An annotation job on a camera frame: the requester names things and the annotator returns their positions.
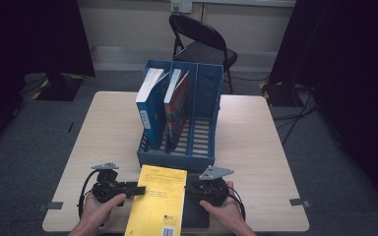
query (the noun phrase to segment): wall outlet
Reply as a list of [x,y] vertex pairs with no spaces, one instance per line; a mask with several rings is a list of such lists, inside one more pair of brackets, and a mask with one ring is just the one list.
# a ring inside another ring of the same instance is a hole
[[171,0],[170,12],[172,13],[192,13],[192,1]]
[[178,13],[182,8],[182,1],[179,0],[171,0],[170,1],[170,12]]
[[192,2],[191,1],[182,1],[180,12],[182,13],[192,13]]

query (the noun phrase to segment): black tape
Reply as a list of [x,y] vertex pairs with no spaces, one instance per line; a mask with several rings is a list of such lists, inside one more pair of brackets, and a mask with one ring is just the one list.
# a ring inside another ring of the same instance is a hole
[[303,201],[302,199],[292,199],[289,201],[292,207],[294,206],[303,206],[304,208],[312,207],[312,204],[309,201]]
[[51,202],[46,205],[39,205],[37,211],[47,212],[48,209],[61,209],[63,202]]

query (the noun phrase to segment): light wooden tabletop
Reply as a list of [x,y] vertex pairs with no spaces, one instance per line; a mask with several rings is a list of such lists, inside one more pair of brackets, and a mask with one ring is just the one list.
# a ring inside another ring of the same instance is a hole
[[[137,148],[143,132],[136,92],[100,91],[94,96],[76,140],[53,202],[42,223],[48,232],[68,232],[79,221],[77,204],[91,166],[114,162],[118,181],[137,181],[140,164]],[[246,219],[256,232],[303,232],[309,228],[303,206],[289,200],[299,195],[286,161],[266,100],[261,96],[223,95],[216,133],[215,166],[235,173],[224,180],[234,188],[246,207]],[[88,190],[95,183],[95,176]],[[124,232],[132,200],[113,210],[101,232]],[[225,227],[211,216],[208,229],[183,228],[182,233],[223,233]]]

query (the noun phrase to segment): yellow book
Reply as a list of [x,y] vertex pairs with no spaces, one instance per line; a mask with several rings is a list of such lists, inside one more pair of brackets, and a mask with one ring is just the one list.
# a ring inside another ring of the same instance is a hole
[[182,225],[186,170],[143,165],[125,236],[178,236]]

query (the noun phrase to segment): person's left hand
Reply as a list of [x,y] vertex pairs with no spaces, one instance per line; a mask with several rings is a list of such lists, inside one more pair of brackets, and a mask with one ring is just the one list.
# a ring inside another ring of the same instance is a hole
[[96,199],[95,195],[89,193],[86,197],[81,220],[69,235],[96,235],[97,229],[109,221],[111,210],[124,202],[125,199],[125,194],[120,194],[102,204]]

